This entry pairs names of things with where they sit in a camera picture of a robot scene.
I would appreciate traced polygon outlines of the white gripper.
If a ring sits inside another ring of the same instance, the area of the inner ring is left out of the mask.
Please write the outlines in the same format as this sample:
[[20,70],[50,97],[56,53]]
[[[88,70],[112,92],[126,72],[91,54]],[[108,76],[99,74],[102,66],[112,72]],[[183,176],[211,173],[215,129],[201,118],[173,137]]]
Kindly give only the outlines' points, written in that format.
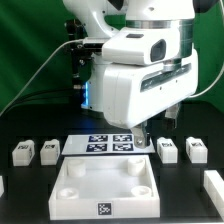
[[135,146],[146,148],[150,145],[150,134],[144,121],[164,110],[166,119],[176,120],[180,111],[178,102],[194,94],[197,85],[195,50],[172,72],[165,71],[163,63],[151,66],[110,64],[103,77],[104,117],[110,125],[119,128],[131,129],[137,125]]

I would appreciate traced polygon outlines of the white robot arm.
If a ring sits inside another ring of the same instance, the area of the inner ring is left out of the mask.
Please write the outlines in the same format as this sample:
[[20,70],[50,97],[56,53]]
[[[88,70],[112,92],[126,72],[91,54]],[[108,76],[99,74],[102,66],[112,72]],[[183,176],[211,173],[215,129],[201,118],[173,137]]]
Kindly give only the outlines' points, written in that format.
[[87,32],[77,62],[92,61],[86,107],[149,145],[147,120],[193,97],[198,55],[193,23],[221,0],[63,0]]

